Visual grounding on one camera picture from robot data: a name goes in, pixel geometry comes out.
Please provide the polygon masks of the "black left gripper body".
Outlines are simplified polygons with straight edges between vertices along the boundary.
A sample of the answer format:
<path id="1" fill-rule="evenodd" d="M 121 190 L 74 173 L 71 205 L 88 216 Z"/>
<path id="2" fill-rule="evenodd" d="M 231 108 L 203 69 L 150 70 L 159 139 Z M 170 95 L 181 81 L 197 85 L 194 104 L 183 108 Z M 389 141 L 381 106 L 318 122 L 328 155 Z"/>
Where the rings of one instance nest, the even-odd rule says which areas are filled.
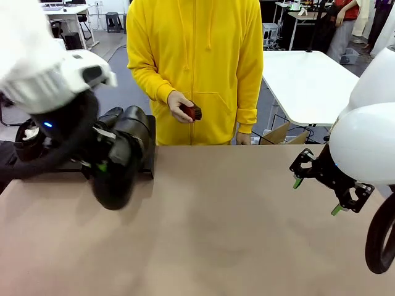
<path id="1" fill-rule="evenodd" d="M 42 132 L 58 147 L 31 162 L 35 168 L 54 168 L 77 153 L 94 134 L 99 103 L 93 92 L 81 92 L 57 110 L 32 115 Z"/>

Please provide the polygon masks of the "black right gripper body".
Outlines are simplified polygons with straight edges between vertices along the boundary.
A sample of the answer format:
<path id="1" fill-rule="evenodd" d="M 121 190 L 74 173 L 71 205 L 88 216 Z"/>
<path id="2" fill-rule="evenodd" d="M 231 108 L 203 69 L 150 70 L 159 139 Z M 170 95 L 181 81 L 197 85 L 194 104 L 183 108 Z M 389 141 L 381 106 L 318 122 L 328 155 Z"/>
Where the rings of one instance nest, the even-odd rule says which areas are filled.
<path id="1" fill-rule="evenodd" d="M 332 159 L 330 148 L 325 144 L 319 156 L 312 162 L 316 180 L 334 190 L 337 197 L 351 197 L 350 188 L 355 180 L 343 173 Z"/>

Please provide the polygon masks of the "person's right hand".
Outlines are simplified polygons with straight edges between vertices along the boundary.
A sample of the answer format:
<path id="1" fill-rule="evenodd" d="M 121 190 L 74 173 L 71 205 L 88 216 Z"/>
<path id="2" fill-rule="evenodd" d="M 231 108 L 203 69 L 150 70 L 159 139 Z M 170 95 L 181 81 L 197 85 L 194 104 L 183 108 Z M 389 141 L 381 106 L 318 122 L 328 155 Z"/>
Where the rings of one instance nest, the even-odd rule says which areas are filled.
<path id="1" fill-rule="evenodd" d="M 187 107 L 193 107 L 193 103 L 178 91 L 172 91 L 167 98 L 167 104 L 170 109 L 172 116 L 180 123 L 192 123 L 193 119 L 185 114 L 180 106 L 185 105 Z"/>

